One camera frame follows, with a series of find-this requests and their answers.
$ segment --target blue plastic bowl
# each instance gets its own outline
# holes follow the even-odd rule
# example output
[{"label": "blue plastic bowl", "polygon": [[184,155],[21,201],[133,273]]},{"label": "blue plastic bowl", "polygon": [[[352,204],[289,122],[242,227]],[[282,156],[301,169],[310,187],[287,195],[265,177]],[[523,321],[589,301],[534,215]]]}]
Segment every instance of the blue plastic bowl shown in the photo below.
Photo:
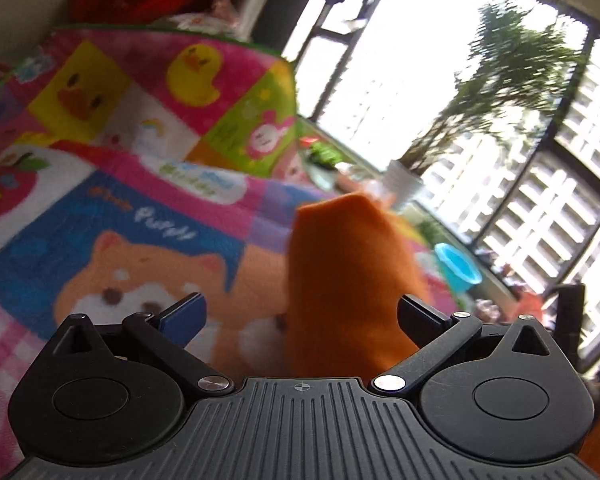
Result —
[{"label": "blue plastic bowl", "polygon": [[466,292],[482,281],[480,271],[462,251],[449,244],[437,244],[434,251],[446,282],[456,294]]}]

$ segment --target triangular cutout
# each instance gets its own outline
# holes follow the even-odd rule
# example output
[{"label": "triangular cutout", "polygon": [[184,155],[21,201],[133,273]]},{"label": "triangular cutout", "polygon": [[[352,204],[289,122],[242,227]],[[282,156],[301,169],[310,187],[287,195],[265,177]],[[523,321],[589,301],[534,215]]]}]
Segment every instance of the triangular cutout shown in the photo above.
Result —
[{"label": "triangular cutout", "polygon": [[62,336],[62,339],[54,350],[54,355],[69,355],[90,352],[93,347],[89,343],[84,328],[81,326],[70,326]]},{"label": "triangular cutout", "polygon": [[538,333],[530,326],[522,327],[512,350],[521,354],[549,355]]}]

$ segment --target green plant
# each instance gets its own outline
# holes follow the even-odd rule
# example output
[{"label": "green plant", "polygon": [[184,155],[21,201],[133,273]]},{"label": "green plant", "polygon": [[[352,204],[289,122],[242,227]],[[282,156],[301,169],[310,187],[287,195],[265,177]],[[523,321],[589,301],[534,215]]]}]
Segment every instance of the green plant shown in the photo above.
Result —
[{"label": "green plant", "polygon": [[425,239],[427,245],[433,249],[436,244],[446,243],[447,239],[442,231],[442,227],[435,220],[423,220],[416,229],[420,235]]},{"label": "green plant", "polygon": [[309,160],[329,170],[335,168],[340,162],[349,162],[340,150],[322,140],[317,140],[309,147]]},{"label": "green plant", "polygon": [[[539,112],[541,121],[555,110],[580,54],[565,45],[558,20],[543,30],[526,28],[523,20],[529,12],[510,0],[480,8],[480,26],[468,58],[475,71],[465,78],[455,74],[456,95],[401,156],[405,168],[422,175],[465,132],[506,145],[510,138],[494,127],[494,121],[512,108],[520,109],[522,116]],[[514,131],[534,142],[542,128],[525,131],[520,121]]]}]

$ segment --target tree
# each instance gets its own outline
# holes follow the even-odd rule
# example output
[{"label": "tree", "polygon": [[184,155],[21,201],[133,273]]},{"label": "tree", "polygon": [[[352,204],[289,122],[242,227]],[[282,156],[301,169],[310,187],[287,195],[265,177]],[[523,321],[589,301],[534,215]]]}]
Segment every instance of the tree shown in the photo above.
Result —
[{"label": "tree", "polygon": [[[530,10],[510,0],[480,8],[480,26],[470,45],[470,77],[455,74],[456,95],[400,158],[405,168],[421,176],[465,132],[494,137],[508,143],[494,121],[512,108],[549,116],[566,90],[570,69],[579,53],[564,43],[557,20],[543,30],[523,25]],[[514,128],[526,140],[538,135],[519,125]]]}]

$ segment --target yellow fabric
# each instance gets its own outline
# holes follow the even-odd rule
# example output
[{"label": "yellow fabric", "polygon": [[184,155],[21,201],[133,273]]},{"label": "yellow fabric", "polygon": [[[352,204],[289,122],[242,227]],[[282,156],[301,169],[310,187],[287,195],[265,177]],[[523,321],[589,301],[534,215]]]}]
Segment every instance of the yellow fabric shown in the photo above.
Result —
[{"label": "yellow fabric", "polygon": [[394,218],[360,194],[301,207],[288,248],[293,374],[368,383],[416,352],[397,321],[403,294],[430,302]]}]

